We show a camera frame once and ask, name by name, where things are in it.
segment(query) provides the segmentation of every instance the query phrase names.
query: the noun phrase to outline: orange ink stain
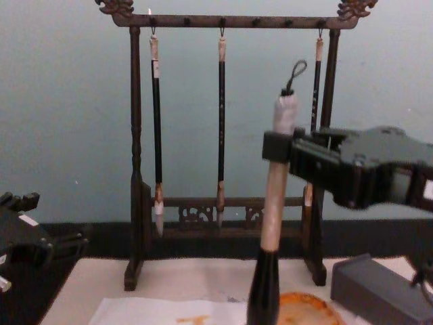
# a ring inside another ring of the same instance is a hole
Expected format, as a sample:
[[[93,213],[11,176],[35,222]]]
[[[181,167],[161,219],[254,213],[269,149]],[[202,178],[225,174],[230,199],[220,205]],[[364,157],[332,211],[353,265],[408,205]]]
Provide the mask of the orange ink stain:
[[[207,315],[201,315],[191,318],[178,318],[176,322],[180,323],[192,323],[193,325],[204,325],[204,321],[208,320],[210,317]]]

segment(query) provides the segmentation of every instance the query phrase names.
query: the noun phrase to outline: table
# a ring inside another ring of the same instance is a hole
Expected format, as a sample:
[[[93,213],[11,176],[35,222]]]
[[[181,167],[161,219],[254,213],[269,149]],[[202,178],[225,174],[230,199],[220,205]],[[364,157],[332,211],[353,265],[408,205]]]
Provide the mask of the table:
[[[302,291],[329,301],[334,263],[326,259],[327,285],[315,286],[304,261],[279,261],[280,291]],[[413,268],[404,257],[376,259],[410,279]],[[81,259],[47,312],[42,325],[88,324],[103,298],[145,297],[172,301],[246,301],[256,261],[236,259],[170,259],[145,261],[137,289],[123,291],[127,261]]]

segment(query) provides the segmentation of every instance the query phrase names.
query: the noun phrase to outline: black device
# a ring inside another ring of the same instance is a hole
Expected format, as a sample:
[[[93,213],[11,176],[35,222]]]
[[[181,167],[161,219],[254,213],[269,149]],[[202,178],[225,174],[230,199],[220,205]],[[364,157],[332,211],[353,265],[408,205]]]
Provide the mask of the black device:
[[[262,157],[290,163],[290,174],[331,192],[342,207],[389,202],[433,212],[433,144],[396,127],[321,128],[310,135],[299,128],[293,136],[268,131]],[[424,281],[433,284],[432,258],[418,265],[412,285],[425,291]]]
[[[31,193],[20,198],[7,192],[0,196],[0,272],[14,263],[45,267],[53,262],[79,259],[89,243],[91,226],[66,236],[51,237],[24,212],[37,207],[39,195]],[[0,292],[11,283],[0,276]]]

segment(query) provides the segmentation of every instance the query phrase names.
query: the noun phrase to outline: carved wooden crossbar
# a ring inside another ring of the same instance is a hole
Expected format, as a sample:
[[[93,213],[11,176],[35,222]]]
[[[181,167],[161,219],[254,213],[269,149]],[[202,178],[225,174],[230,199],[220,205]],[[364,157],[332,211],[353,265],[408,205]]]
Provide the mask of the carved wooden crossbar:
[[[152,238],[157,236],[152,226],[154,198],[150,187],[141,176],[141,88],[139,35],[144,27],[169,28],[280,28],[329,29],[329,51],[323,90],[321,126],[331,122],[332,98],[336,74],[338,39],[340,31],[354,28],[359,18],[369,15],[378,0],[341,0],[336,17],[269,17],[269,16],[197,16],[197,15],[137,15],[133,0],[95,0],[101,12],[111,15],[119,27],[129,27],[131,38],[131,257],[124,274],[125,290],[134,290]],[[304,260],[317,285],[324,285],[326,269],[323,266],[321,220],[323,190],[313,188],[313,202],[306,207],[304,197],[286,198],[287,207],[302,206],[300,230],[283,227],[281,236],[300,238]],[[264,198],[226,198],[226,207],[244,207],[245,223],[241,228],[218,229],[214,221],[216,198],[165,198],[166,207],[179,209],[179,227],[164,231],[164,238],[242,238],[258,237],[263,219]]]

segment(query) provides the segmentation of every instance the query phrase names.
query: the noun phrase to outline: paper sheet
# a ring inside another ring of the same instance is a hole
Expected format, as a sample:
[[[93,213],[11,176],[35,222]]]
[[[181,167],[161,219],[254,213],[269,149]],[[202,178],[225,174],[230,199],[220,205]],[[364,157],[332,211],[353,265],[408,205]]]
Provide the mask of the paper sheet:
[[[368,325],[332,303],[348,325]],[[167,301],[147,298],[105,298],[89,325],[244,325],[245,303]]]

